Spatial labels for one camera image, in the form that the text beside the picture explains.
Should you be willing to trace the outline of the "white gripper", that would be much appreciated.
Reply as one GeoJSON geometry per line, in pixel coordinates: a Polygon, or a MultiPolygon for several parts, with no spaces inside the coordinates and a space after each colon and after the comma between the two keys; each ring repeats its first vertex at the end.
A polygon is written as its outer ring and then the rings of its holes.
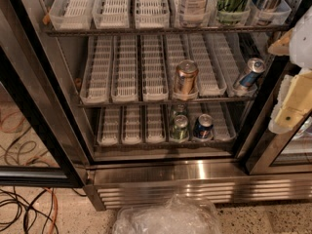
{"type": "Polygon", "coordinates": [[[275,56],[288,56],[301,70],[282,80],[268,129],[273,134],[291,131],[312,110],[312,6],[295,24],[268,48],[275,56]]]}

